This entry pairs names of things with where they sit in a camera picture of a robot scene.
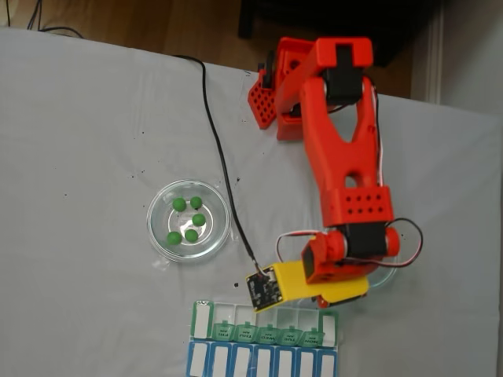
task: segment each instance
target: white wire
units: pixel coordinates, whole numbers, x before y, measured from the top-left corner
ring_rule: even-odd
[[[313,236],[318,233],[323,233],[319,230],[313,230],[313,229],[304,229],[304,230],[295,230],[293,232],[287,232],[280,234],[278,238],[276,239],[276,256],[277,260],[280,262],[283,262],[283,258],[281,257],[280,254],[280,241],[283,237],[288,237],[288,236]]]
[[[376,126],[377,126],[377,92],[376,92],[376,88],[374,87],[374,85],[372,85],[372,82],[370,83],[370,87],[372,88],[372,97],[373,97],[373,101],[372,101],[372,105],[374,107],[374,116],[376,117]],[[377,162],[377,176],[379,178],[379,185],[384,185],[384,176],[383,176],[383,154],[384,154],[384,150],[383,150],[383,138],[381,137],[380,135],[380,132],[379,132],[379,161]]]

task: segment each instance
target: red robotic arm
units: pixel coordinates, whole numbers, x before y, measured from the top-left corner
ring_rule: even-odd
[[[398,234],[387,226],[394,219],[390,190],[379,175],[375,93],[363,75],[372,62],[367,38],[282,38],[275,69],[270,59],[248,94],[261,129],[277,117],[278,140],[304,140],[318,184],[323,225],[330,230],[302,251],[308,284],[364,276],[376,265],[358,259],[398,254]],[[346,142],[328,110],[349,104],[356,104],[358,123]],[[346,186],[348,177],[356,187]]]

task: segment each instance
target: green ball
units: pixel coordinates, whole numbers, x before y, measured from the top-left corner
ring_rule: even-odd
[[[169,232],[167,234],[168,245],[178,245],[182,242],[182,235],[179,232]]]
[[[203,214],[194,214],[192,216],[192,223],[197,226],[203,226],[206,224],[206,218]]]
[[[203,206],[203,200],[199,196],[193,196],[190,205],[194,210],[199,210]]]
[[[183,212],[187,208],[187,203],[183,198],[176,198],[173,200],[173,208],[178,212]]]
[[[194,229],[189,229],[187,232],[185,232],[185,239],[189,242],[196,242],[197,237],[197,232]]]

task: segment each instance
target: black furniture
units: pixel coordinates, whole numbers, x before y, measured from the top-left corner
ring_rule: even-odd
[[[439,0],[241,0],[238,35],[252,38],[256,16],[313,28],[320,35],[372,39],[374,64],[384,66],[434,14]]]

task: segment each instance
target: table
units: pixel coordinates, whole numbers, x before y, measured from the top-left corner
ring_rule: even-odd
[[[248,303],[253,271],[235,232],[199,265],[166,263],[148,242],[146,209],[166,184],[225,191],[200,68],[30,31],[0,30],[0,50],[0,375],[181,376],[193,301]],[[207,67],[240,219],[266,265],[280,232],[321,226],[317,189],[302,143],[255,125],[256,74]],[[495,375],[498,121],[380,103],[395,215],[425,245],[390,285],[341,306],[340,375]],[[348,135],[352,112],[334,116]]]

